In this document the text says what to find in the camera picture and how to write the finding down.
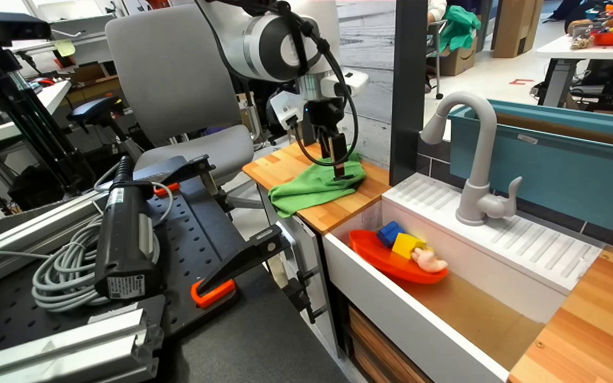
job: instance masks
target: gray faucet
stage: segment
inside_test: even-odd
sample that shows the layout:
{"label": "gray faucet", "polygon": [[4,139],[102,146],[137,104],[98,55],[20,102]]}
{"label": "gray faucet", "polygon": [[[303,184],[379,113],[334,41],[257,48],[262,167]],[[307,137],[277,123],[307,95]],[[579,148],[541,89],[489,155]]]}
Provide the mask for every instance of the gray faucet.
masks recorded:
{"label": "gray faucet", "polygon": [[422,141],[427,145],[437,145],[443,139],[443,129],[449,118],[449,111],[454,104],[469,106],[479,118],[479,141],[475,151],[475,161],[467,181],[463,184],[458,220],[467,225],[482,224],[482,218],[501,220],[513,218],[516,212],[516,189],[522,185],[522,177],[513,178],[508,185],[508,198],[489,193],[489,170],[491,155],[495,143],[495,111],[494,106],[475,93],[458,91],[447,95],[437,106],[434,118],[422,129]]}

